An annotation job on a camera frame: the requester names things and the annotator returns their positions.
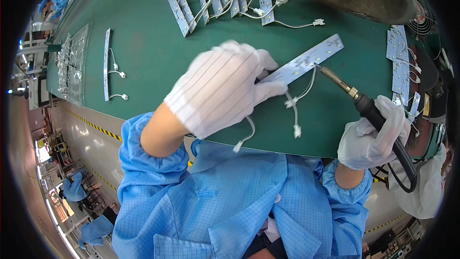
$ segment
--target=green workbench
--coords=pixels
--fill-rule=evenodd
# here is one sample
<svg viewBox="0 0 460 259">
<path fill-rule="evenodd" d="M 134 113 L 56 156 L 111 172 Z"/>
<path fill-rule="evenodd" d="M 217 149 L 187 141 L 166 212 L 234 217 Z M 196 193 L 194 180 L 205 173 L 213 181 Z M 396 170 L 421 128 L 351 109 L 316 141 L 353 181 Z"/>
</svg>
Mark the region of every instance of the green workbench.
<svg viewBox="0 0 460 259">
<path fill-rule="evenodd" d="M 188 3 L 196 14 L 200 9 L 198 0 L 188 0 Z M 62 36 L 55 38 L 55 42 L 64 41 L 67 32 L 75 34 L 92 23 L 83 105 L 122 119 L 154 111 L 195 56 L 228 39 L 267 49 L 282 66 L 338 33 L 345 48 L 323 65 L 373 98 L 379 94 L 391 98 L 391 61 L 385 57 L 386 31 L 390 26 L 360 19 L 312 0 L 289 0 L 275 9 L 275 18 L 289 25 L 308 24 L 323 18 L 325 25 L 301 29 L 276 23 L 262 26 L 260 20 L 245 16 L 230 18 L 226 14 L 218 20 L 212 19 L 207 26 L 200 20 L 195 31 L 183 37 L 167 0 L 90 0 L 79 7 L 78 15 L 69 24 L 60 26 Z M 127 94 L 126 101 L 120 97 L 104 101 L 103 55 L 108 28 L 113 30 L 110 43 L 116 62 L 120 71 L 127 74 L 124 79 L 117 74 L 109 75 L 109 94 Z M 289 85 L 292 96 L 307 87 L 311 74 L 308 72 Z M 54 60 L 48 66 L 47 88 L 59 95 Z M 294 112 L 285 108 L 284 101 L 284 96 L 278 96 L 256 106 L 252 114 L 256 133 L 244 147 L 334 158 L 345 124 L 359 119 L 348 95 L 320 73 L 310 93 L 297 104 L 301 138 L 294 139 Z M 250 133 L 250 125 L 244 120 L 208 139 L 235 145 Z"/>
</svg>

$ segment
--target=soldering iron handle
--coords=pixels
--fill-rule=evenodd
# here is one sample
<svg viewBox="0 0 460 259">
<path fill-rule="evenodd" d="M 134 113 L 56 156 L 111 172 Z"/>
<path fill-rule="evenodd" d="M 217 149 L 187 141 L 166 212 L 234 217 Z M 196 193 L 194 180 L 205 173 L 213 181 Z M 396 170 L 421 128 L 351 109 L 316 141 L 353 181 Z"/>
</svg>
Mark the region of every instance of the soldering iron handle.
<svg viewBox="0 0 460 259">
<path fill-rule="evenodd" d="M 382 129 L 382 126 L 385 123 L 385 118 L 383 118 L 382 114 L 375 106 L 373 99 L 369 98 L 369 96 L 365 94 L 359 94 L 358 99 L 355 100 L 355 107 L 361 117 L 367 118 L 369 122 L 376 128 L 376 130 L 380 131 Z M 396 139 L 393 145 L 393 151 L 410 180 L 410 188 L 405 187 L 400 182 L 399 178 L 394 174 L 393 168 L 390 166 L 390 164 L 388 164 L 390 170 L 393 175 L 395 175 L 394 177 L 401 188 L 403 188 L 405 192 L 411 193 L 415 190 L 415 186 L 417 185 L 417 173 L 415 172 L 415 167 L 409 154 L 407 153 L 399 138 Z"/>
</svg>

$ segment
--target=blue smock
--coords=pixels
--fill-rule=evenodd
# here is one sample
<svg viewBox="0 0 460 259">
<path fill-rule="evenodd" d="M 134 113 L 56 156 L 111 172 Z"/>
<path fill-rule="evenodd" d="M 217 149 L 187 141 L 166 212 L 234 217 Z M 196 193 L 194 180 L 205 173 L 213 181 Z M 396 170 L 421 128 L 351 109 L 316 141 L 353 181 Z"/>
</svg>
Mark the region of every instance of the blue smock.
<svg viewBox="0 0 460 259">
<path fill-rule="evenodd" d="M 70 180 L 64 178 L 64 196 L 66 200 L 72 202 L 78 202 L 83 200 L 88 196 L 86 191 L 81 186 L 81 180 L 83 179 L 83 175 L 86 174 L 86 170 L 80 169 L 74 172 L 74 182 L 70 183 Z"/>
<path fill-rule="evenodd" d="M 337 160 L 323 168 L 320 158 L 194 141 L 189 173 L 184 144 L 165 158 L 142 149 L 152 114 L 121 128 L 125 174 L 112 234 L 119 258 L 241 258 L 270 211 L 289 258 L 361 257 L 368 170 L 357 187 L 343 189 Z"/>
<path fill-rule="evenodd" d="M 103 245 L 104 240 L 102 238 L 112 233 L 113 229 L 113 224 L 106 218 L 106 216 L 101 215 L 91 223 L 83 224 L 81 227 L 81 236 L 78 239 L 78 245 L 82 249 L 86 249 L 83 243 L 88 243 L 93 246 Z"/>
<path fill-rule="evenodd" d="M 38 5 L 38 13 L 41 14 L 41 11 L 45 7 L 45 4 L 48 0 L 42 0 L 41 3 Z M 53 10 L 56 12 L 52 17 L 51 20 L 55 20 L 61 16 L 62 10 L 67 6 L 69 0 L 51 0 L 53 5 Z"/>
</svg>

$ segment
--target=white glove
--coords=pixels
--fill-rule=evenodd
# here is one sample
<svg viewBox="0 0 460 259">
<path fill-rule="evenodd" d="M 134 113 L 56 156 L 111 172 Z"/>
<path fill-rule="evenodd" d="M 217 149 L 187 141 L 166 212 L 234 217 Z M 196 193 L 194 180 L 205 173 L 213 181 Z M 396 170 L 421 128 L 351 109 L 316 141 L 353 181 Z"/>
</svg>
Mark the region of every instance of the white glove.
<svg viewBox="0 0 460 259">
<path fill-rule="evenodd" d="M 277 63 L 267 50 L 227 41 L 199 54 L 164 103 L 192 134 L 203 139 L 241 122 L 254 106 L 284 94 L 284 82 L 254 84 Z"/>
<path fill-rule="evenodd" d="M 379 95 L 375 106 L 386 119 L 380 132 L 366 118 L 345 125 L 337 153 L 339 161 L 350 169 L 362 170 L 391 162 L 396 158 L 392 148 L 398 136 L 403 145 L 407 142 L 410 123 L 402 105 L 396 106 Z"/>
</svg>

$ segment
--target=striped anti-static glove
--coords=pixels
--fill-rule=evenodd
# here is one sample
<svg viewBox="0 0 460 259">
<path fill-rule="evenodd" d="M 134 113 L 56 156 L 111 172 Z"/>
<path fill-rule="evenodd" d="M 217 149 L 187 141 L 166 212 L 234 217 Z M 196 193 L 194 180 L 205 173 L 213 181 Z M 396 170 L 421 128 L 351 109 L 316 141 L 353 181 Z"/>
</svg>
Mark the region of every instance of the striped anti-static glove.
<svg viewBox="0 0 460 259">
<path fill-rule="evenodd" d="M 241 122 L 254 106 L 284 94 L 284 82 L 255 84 L 278 68 L 267 50 L 227 41 L 199 54 L 164 103 L 199 139 Z"/>
<path fill-rule="evenodd" d="M 403 106 L 396 106 L 383 95 L 377 96 L 374 102 L 386 119 L 379 132 L 366 118 L 345 125 L 337 158 L 350 169 L 362 170 L 393 161 L 396 158 L 392 150 L 394 142 L 399 137 L 405 145 L 409 137 L 410 123 Z"/>
</svg>

